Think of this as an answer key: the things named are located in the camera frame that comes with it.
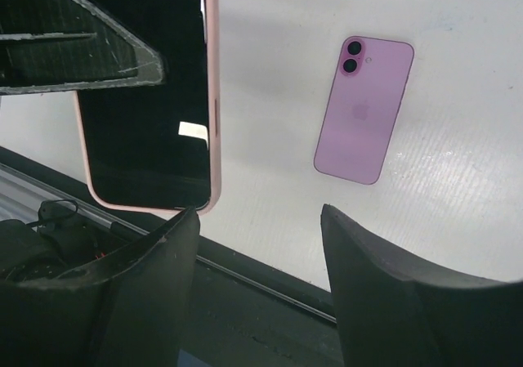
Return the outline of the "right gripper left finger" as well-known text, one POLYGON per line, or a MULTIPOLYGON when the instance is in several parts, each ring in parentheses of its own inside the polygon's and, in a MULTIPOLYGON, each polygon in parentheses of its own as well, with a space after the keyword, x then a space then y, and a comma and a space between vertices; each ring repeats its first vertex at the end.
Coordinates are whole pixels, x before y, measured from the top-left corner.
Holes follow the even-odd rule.
POLYGON ((69 263, 19 220, 1 224, 4 366, 175 366, 200 221, 186 209, 147 235, 69 263))

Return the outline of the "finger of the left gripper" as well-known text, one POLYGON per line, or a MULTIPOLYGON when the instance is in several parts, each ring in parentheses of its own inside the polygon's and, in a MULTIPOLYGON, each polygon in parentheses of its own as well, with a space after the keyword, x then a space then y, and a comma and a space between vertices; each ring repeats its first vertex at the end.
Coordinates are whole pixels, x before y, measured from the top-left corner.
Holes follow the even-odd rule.
POLYGON ((155 86, 144 0, 1 0, 1 93, 155 86))

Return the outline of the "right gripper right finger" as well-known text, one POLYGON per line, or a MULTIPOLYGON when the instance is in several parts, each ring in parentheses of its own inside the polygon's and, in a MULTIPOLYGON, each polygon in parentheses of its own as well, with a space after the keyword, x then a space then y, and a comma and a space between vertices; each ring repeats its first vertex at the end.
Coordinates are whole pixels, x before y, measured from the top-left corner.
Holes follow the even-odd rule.
POLYGON ((521 282, 437 265, 329 204, 320 225, 345 365, 521 365, 521 282))

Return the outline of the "purple phone black screen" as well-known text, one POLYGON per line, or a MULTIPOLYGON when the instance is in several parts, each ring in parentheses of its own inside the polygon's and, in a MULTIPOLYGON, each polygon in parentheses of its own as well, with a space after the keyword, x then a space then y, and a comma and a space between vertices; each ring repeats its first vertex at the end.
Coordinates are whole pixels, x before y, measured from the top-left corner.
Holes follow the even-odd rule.
POLYGON ((316 171, 367 186, 379 179, 413 59, 408 43, 344 40, 315 150, 316 171))

